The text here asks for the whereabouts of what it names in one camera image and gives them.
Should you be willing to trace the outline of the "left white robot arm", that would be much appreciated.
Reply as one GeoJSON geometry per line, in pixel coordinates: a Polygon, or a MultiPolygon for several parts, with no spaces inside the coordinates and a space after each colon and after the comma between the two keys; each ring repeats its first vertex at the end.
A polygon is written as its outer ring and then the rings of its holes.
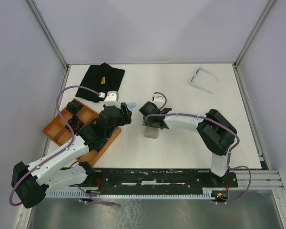
{"type": "Polygon", "coordinates": [[[120,103],[119,107],[105,106],[97,118],[51,154],[27,165],[22,161],[17,163],[12,173],[10,204],[15,206],[14,194],[25,208],[32,208],[57,189],[81,183],[93,185],[96,174],[88,162],[80,162],[75,168],[62,168],[78,157],[102,149],[116,128],[131,123],[131,116],[127,103],[120,103]]]}

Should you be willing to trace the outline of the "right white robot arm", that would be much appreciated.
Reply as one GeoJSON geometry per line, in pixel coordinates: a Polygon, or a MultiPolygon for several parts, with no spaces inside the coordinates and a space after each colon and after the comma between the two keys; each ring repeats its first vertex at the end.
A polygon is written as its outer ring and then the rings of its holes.
{"type": "Polygon", "coordinates": [[[188,114],[159,109],[148,101],[140,109],[143,123],[157,129],[182,129],[197,132],[207,149],[212,153],[209,181],[219,187],[226,182],[226,172],[231,151],[240,143],[237,130],[217,110],[210,109],[205,114],[188,114]]]}

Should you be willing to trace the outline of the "blue cloth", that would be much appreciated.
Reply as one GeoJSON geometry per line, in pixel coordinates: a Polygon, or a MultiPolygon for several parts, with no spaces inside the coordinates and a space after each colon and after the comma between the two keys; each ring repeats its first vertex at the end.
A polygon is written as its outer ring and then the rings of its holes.
{"type": "Polygon", "coordinates": [[[126,105],[129,111],[132,111],[137,106],[135,102],[130,102],[130,103],[127,103],[126,105]]]}

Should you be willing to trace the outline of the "grey glasses case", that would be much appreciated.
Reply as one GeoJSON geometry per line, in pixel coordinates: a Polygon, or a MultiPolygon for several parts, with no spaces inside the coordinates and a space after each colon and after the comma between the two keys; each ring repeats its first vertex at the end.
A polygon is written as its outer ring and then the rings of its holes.
{"type": "Polygon", "coordinates": [[[145,129],[144,129],[144,136],[146,138],[150,138],[150,139],[157,139],[158,138],[158,136],[159,136],[159,129],[148,126],[147,125],[147,121],[145,120],[145,117],[143,117],[142,126],[145,127],[145,129]]]}

